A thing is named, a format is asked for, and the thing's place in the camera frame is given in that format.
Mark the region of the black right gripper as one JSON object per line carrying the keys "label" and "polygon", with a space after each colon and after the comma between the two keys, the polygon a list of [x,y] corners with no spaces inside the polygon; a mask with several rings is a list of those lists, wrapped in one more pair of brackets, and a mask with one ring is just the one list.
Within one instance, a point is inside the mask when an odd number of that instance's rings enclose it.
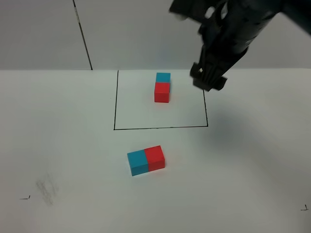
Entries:
{"label": "black right gripper", "polygon": [[223,89],[226,77],[207,75],[224,75],[277,13],[277,0],[226,0],[222,11],[199,28],[203,46],[199,62],[190,69],[193,85],[205,91]]}

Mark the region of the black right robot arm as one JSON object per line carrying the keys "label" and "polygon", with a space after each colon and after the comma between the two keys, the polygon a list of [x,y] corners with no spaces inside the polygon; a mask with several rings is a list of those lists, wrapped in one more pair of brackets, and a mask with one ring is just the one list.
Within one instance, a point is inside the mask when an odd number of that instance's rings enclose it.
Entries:
{"label": "black right robot arm", "polygon": [[306,33],[311,32],[309,0],[216,0],[208,1],[214,12],[202,23],[203,46],[190,76],[193,85],[206,91],[221,90],[224,74],[248,51],[250,44],[273,17],[283,13]]}

